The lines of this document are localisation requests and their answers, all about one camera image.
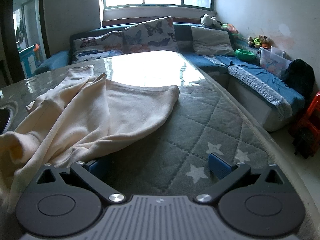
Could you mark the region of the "red plastic stool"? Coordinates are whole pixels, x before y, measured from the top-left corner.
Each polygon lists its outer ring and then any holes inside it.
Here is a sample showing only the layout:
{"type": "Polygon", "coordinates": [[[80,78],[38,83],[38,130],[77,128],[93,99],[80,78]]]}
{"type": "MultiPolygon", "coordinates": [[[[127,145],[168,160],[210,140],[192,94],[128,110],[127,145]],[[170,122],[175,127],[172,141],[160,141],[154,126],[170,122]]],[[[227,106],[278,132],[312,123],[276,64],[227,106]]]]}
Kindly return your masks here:
{"type": "Polygon", "coordinates": [[[319,140],[319,96],[317,92],[298,125],[308,129],[315,140],[319,140]]]}

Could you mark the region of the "grey square pillow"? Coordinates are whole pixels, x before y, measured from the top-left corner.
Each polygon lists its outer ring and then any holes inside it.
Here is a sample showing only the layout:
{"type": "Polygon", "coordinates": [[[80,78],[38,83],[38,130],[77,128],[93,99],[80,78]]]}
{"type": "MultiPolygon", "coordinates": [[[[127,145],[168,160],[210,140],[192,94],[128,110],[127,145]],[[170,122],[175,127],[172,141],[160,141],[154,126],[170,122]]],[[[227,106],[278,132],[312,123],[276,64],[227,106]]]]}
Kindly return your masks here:
{"type": "Polygon", "coordinates": [[[193,50],[197,55],[235,55],[229,34],[226,31],[192,26],[191,32],[193,36],[193,50]]]}

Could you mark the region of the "small butterfly pillow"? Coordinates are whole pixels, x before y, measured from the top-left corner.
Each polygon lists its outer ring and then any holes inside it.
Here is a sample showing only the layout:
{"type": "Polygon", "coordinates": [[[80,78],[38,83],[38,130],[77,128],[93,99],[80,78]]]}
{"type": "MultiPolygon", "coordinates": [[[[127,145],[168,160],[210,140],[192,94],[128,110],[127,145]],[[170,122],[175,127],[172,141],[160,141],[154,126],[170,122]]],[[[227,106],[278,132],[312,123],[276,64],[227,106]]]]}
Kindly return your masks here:
{"type": "Polygon", "coordinates": [[[122,31],[112,31],[96,37],[83,37],[73,41],[71,63],[102,59],[124,53],[122,31]]]}

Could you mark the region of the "blue white cabinet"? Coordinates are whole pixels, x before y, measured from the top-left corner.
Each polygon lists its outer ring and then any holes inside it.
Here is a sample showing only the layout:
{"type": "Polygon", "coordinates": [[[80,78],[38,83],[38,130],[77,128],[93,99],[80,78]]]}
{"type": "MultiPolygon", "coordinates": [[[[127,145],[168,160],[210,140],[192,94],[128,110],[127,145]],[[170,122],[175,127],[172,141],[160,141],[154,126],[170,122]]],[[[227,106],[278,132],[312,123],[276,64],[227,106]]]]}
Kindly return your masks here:
{"type": "Polygon", "coordinates": [[[44,62],[41,47],[38,43],[18,52],[25,78],[34,75],[35,70],[44,62]]]}

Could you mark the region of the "small plush toys group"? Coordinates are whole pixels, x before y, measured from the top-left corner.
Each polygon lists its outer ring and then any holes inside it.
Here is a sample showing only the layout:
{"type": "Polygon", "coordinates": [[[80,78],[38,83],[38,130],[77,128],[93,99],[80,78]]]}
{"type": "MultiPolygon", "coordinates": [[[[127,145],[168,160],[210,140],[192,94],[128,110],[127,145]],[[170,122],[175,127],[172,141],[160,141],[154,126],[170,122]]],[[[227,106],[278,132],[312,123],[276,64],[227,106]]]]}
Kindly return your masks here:
{"type": "Polygon", "coordinates": [[[255,38],[249,36],[247,45],[249,47],[254,47],[256,49],[259,49],[259,48],[270,49],[271,48],[270,38],[268,36],[264,36],[264,35],[259,35],[258,37],[255,37],[255,38]]]}

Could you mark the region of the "quilted grey star table cover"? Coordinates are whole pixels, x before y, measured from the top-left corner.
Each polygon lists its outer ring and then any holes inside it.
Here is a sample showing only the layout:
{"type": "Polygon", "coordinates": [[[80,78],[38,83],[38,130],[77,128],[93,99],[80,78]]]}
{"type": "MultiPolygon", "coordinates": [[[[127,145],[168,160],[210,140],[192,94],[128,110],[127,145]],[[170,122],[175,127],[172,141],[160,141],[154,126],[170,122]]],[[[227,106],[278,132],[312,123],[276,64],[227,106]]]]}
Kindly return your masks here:
{"type": "Polygon", "coordinates": [[[208,168],[215,153],[231,163],[261,169],[278,164],[295,187],[297,171],[271,136],[216,81],[181,55],[154,52],[116,56],[64,67],[4,90],[16,99],[14,131],[28,116],[27,106],[59,85],[71,68],[92,65],[93,76],[136,87],[176,85],[178,100],[165,123],[124,149],[95,158],[97,177],[125,194],[187,194],[217,181],[208,168]]]}

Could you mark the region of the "green plastic bowl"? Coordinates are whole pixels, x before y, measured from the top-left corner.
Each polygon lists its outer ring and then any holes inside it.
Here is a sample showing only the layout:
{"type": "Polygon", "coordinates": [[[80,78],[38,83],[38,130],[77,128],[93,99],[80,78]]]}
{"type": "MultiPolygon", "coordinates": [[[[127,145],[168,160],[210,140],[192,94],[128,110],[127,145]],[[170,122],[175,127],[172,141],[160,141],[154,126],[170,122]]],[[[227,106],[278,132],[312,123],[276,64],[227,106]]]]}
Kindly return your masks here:
{"type": "Polygon", "coordinates": [[[242,61],[253,61],[256,58],[255,53],[243,49],[237,49],[235,54],[242,61]]]}

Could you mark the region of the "round black induction cooker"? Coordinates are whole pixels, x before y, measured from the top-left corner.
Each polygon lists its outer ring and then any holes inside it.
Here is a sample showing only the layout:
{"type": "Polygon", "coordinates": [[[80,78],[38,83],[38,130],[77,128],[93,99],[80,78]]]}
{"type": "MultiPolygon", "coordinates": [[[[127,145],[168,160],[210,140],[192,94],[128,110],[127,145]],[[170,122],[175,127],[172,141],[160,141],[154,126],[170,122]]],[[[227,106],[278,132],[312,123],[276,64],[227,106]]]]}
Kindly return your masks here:
{"type": "Polygon", "coordinates": [[[0,109],[0,133],[5,133],[12,122],[13,111],[9,107],[0,109]]]}

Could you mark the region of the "panda plush toy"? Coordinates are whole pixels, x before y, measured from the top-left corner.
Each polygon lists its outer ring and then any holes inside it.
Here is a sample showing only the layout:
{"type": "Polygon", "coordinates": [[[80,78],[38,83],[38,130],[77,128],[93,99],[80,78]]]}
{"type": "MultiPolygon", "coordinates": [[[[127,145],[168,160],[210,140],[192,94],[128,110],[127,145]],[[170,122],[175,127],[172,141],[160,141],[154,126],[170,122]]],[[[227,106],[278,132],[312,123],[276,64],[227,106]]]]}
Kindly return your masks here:
{"type": "Polygon", "coordinates": [[[208,14],[204,14],[200,18],[200,22],[202,25],[207,27],[218,27],[221,28],[222,23],[215,16],[210,17],[208,14]]]}

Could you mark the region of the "clear plastic storage box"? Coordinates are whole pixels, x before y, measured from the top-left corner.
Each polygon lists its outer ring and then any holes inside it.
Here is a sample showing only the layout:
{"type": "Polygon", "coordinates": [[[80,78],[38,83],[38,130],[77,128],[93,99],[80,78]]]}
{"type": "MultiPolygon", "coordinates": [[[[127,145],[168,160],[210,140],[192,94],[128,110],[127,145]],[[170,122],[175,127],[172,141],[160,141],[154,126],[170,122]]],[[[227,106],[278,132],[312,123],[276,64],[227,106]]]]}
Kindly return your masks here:
{"type": "Polygon", "coordinates": [[[260,54],[259,66],[277,78],[284,80],[291,61],[264,48],[260,50],[260,54]]]}

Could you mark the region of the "blue corner sofa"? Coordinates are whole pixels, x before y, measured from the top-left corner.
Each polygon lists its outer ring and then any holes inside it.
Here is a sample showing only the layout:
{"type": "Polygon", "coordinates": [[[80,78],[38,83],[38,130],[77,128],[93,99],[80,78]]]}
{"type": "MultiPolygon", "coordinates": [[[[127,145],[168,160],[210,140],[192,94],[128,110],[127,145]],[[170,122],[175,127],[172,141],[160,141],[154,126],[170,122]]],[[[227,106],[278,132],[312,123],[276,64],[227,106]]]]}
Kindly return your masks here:
{"type": "MultiPolygon", "coordinates": [[[[83,37],[96,37],[112,31],[122,31],[132,26],[119,25],[95,29],[85,33],[72,35],[70,50],[61,51],[44,61],[36,70],[36,74],[44,73],[67,66],[71,63],[73,41],[83,37]]],[[[256,64],[240,60],[233,56],[197,55],[193,50],[193,36],[191,27],[204,27],[199,24],[173,23],[178,53],[188,61],[209,74],[219,84],[223,85],[268,131],[275,131],[301,111],[305,106],[305,98],[293,88],[256,64]]],[[[205,27],[208,29],[223,30],[229,34],[231,46],[234,42],[231,33],[225,29],[205,27]]],[[[124,53],[130,54],[125,38],[124,53]]]]}

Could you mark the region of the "large butterfly pillow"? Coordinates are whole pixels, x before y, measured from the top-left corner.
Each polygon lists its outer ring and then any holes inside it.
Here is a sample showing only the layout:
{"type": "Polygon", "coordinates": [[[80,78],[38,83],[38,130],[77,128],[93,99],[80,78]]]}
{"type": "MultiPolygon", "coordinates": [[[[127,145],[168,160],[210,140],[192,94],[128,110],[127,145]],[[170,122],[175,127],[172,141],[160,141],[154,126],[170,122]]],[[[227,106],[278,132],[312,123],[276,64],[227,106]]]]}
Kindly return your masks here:
{"type": "Polygon", "coordinates": [[[132,25],[123,30],[130,53],[157,50],[178,52],[171,16],[132,25]]]}

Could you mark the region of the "black backpack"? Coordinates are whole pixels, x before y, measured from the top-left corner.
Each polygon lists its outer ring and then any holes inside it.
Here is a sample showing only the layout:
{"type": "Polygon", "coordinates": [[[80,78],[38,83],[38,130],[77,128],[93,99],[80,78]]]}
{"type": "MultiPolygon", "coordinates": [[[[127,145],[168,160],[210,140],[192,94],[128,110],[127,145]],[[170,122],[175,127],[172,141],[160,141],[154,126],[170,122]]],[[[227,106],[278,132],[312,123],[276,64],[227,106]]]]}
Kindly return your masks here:
{"type": "Polygon", "coordinates": [[[304,98],[309,98],[315,84],[313,68],[301,59],[293,60],[289,64],[284,82],[304,98]]]}

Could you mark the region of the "cream sweatshirt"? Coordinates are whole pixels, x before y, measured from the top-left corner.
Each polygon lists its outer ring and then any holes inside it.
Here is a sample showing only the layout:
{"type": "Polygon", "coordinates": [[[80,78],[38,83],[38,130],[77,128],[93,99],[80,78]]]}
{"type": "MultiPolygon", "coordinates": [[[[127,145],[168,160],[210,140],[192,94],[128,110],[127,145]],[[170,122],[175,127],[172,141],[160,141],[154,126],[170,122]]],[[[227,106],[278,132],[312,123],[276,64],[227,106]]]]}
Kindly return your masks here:
{"type": "Polygon", "coordinates": [[[178,100],[176,85],[136,87],[71,68],[27,106],[28,116],[1,135],[1,206],[11,213],[46,163],[67,168],[124,149],[159,129],[178,100]]]}

